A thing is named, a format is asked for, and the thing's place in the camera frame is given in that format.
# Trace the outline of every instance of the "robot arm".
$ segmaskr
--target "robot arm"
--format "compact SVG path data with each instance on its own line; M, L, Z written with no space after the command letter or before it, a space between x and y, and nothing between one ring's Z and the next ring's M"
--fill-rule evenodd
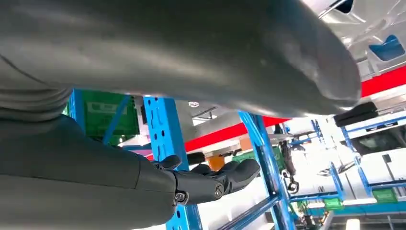
M45 122L1 120L0 126L1 229L158 225L173 216L178 203L217 200L244 188L259 172L254 160L229 163L218 172L173 171L176 161L151 164L102 145L66 116Z

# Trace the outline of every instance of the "ceiling light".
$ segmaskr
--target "ceiling light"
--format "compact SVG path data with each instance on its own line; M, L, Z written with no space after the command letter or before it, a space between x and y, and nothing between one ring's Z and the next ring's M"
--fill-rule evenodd
M199 107L199 105L200 104L198 102L189 102L189 106L192 108L197 108L197 107Z

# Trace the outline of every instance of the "green label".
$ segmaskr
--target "green label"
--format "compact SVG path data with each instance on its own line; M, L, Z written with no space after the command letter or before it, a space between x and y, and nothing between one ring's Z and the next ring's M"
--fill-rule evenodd
M333 199L325 199L324 201L325 209L327 210L337 210L343 209L344 206L340 199L333 198Z
M372 194L378 203L397 203L397 197L392 188L373 190Z

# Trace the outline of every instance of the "light fixture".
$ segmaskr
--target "light fixture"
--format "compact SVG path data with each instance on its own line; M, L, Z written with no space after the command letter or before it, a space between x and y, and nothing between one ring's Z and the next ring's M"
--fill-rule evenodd
M189 102L189 106L192 108L197 108L197 107L199 107L199 105L200 104L198 102Z
M360 230L360 220L359 219L348 219L345 230Z

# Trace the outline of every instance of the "orange object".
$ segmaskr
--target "orange object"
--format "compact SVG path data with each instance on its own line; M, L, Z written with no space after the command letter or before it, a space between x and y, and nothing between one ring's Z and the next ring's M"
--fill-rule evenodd
M240 140L240 146L242 151L252 149L251 140L249 138L244 138Z
M221 167L224 166L224 164L226 163L224 161L224 157L220 157L220 156L213 156L213 157L208 157L207 162L209 162L209 166L213 171L218 171L221 169Z

